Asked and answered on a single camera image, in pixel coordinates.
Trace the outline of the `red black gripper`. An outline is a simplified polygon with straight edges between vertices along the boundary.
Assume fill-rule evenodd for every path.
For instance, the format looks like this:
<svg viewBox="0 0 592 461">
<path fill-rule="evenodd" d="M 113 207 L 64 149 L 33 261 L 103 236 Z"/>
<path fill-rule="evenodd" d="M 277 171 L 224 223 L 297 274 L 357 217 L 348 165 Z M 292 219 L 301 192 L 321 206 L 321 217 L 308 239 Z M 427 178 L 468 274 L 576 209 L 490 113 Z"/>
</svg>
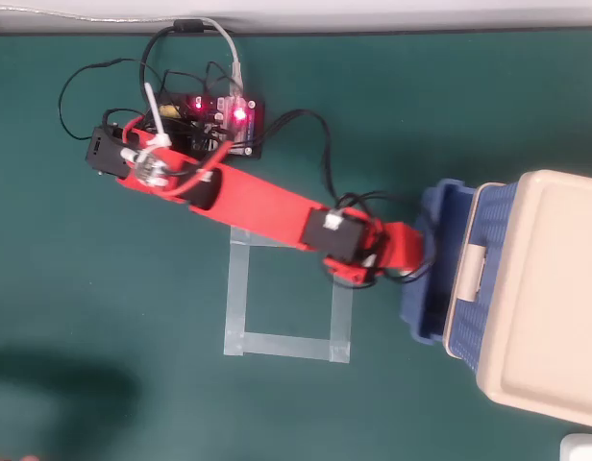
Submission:
<svg viewBox="0 0 592 461">
<path fill-rule="evenodd" d="M 409 274 L 420 268 L 424 261 L 424 237 L 422 233 L 403 222 L 383 223 L 374 221 L 373 250 L 375 275 L 382 269 L 397 270 Z"/>
</svg>

